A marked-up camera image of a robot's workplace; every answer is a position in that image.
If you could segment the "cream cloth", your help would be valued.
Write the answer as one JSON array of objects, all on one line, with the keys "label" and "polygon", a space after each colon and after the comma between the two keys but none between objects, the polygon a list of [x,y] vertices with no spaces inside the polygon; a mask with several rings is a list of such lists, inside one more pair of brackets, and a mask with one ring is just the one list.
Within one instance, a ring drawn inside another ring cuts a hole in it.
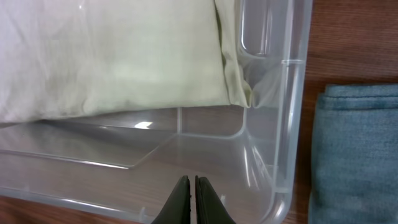
[{"label": "cream cloth", "polygon": [[2,1],[1,122],[238,105],[236,1]]}]

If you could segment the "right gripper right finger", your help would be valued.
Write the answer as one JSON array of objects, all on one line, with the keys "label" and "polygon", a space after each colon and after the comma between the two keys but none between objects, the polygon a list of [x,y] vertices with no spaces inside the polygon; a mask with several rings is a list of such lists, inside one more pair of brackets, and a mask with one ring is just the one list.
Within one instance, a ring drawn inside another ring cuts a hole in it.
[{"label": "right gripper right finger", "polygon": [[197,224],[236,224],[206,177],[195,176]]}]

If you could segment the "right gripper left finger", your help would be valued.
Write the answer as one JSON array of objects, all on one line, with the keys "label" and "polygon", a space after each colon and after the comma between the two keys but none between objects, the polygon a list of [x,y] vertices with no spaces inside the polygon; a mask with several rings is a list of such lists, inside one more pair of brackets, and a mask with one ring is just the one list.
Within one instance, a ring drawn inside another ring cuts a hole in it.
[{"label": "right gripper left finger", "polygon": [[152,224],[190,224],[190,181],[182,176]]}]

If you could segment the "blue jeans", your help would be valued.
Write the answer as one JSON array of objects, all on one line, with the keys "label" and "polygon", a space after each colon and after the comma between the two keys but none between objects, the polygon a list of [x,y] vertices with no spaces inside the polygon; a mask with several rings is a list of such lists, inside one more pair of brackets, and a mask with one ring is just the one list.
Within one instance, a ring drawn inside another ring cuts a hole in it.
[{"label": "blue jeans", "polygon": [[312,135],[309,223],[397,223],[397,85],[329,85]]}]

